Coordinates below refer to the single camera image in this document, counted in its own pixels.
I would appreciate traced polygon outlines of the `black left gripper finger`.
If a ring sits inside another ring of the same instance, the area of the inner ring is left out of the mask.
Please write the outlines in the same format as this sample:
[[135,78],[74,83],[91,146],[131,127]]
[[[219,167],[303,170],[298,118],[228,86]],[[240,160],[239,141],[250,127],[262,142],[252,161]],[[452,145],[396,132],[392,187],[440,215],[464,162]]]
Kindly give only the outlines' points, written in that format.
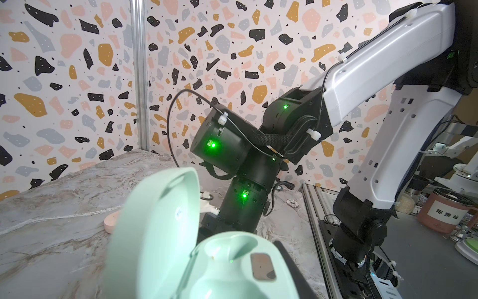
[[300,299],[317,299],[317,296],[314,293],[314,290],[310,287],[305,277],[302,275],[301,271],[295,264],[294,260],[292,259],[290,254],[287,252],[284,245],[278,240],[274,241],[274,245],[279,250],[283,259],[285,260],[288,270],[293,278],[293,282],[295,283],[295,287],[298,292],[299,298]]

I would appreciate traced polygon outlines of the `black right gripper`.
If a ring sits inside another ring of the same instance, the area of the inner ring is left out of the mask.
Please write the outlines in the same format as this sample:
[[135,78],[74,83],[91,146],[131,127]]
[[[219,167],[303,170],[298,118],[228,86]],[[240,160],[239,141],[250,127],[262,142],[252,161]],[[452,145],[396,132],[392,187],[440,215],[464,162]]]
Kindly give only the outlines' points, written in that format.
[[206,214],[201,220],[197,242],[222,232],[256,233],[259,220],[268,207],[268,194],[267,189],[248,179],[232,179],[219,214]]

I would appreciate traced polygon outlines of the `mint green earbud charging case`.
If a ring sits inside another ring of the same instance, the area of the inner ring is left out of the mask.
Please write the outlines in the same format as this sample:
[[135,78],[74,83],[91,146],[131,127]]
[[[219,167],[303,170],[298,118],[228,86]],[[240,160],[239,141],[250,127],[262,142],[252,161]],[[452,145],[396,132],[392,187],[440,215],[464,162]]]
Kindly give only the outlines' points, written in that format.
[[200,184],[194,168],[142,180],[123,205],[103,274],[107,299],[296,299],[278,248],[249,232],[198,241]]

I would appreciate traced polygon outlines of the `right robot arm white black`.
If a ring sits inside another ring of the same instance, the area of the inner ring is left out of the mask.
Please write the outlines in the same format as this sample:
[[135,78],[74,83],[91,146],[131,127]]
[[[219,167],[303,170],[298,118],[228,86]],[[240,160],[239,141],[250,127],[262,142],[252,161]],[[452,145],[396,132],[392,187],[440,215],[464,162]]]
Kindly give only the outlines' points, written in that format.
[[315,146],[335,156],[364,151],[333,204],[338,223],[319,221],[317,241],[342,298],[380,298],[372,252],[426,149],[477,88],[477,59],[476,1],[416,2],[392,12],[371,40],[341,51],[323,74],[271,102],[259,128],[215,105],[190,150],[210,174],[220,169],[232,181],[219,227],[255,230],[276,175]]

